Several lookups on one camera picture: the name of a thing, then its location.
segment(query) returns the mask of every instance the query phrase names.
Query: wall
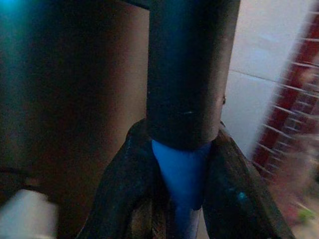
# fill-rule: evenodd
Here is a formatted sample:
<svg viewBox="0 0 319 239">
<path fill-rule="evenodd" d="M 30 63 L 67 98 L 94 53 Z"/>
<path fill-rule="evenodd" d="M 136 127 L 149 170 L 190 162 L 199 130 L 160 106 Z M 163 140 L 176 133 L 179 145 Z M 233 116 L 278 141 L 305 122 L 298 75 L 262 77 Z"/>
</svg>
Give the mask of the wall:
<svg viewBox="0 0 319 239">
<path fill-rule="evenodd" d="M 248 158 L 314 2 L 241 1 L 222 120 Z"/>
</svg>

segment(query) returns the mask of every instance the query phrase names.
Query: white wall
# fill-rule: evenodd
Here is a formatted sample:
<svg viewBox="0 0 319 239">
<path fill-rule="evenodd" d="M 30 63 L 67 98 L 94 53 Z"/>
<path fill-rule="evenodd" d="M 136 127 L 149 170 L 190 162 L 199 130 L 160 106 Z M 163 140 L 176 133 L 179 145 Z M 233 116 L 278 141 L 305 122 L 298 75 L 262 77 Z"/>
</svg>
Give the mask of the white wall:
<svg viewBox="0 0 319 239">
<path fill-rule="evenodd" d="M 315 1 L 241 0 L 222 120 L 248 158 Z"/>
</svg>

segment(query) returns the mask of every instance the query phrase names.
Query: white tile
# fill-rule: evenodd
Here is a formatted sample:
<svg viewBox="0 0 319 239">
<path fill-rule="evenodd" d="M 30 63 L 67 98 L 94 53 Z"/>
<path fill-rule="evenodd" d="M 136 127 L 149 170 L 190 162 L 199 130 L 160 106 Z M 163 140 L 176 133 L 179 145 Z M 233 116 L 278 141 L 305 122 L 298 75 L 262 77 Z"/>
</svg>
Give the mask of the white tile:
<svg viewBox="0 0 319 239">
<path fill-rule="evenodd" d="M 249 158 L 277 83 L 230 71 L 221 119 Z"/>
<path fill-rule="evenodd" d="M 280 80 L 315 0 L 241 0 L 230 69 Z"/>
</svg>

